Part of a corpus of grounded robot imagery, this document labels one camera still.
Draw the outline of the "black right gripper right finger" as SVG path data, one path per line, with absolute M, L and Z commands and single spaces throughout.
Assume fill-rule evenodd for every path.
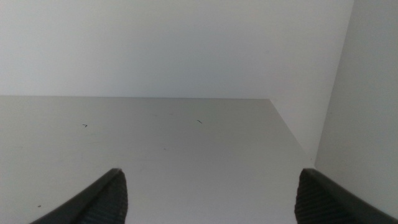
M 315 169 L 300 173 L 294 209 L 298 224 L 397 224 L 397 219 Z

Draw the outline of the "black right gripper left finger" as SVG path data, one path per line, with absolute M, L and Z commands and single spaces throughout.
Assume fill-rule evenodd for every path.
M 111 169 L 33 224 L 124 224 L 127 211 L 126 177 L 121 169 Z

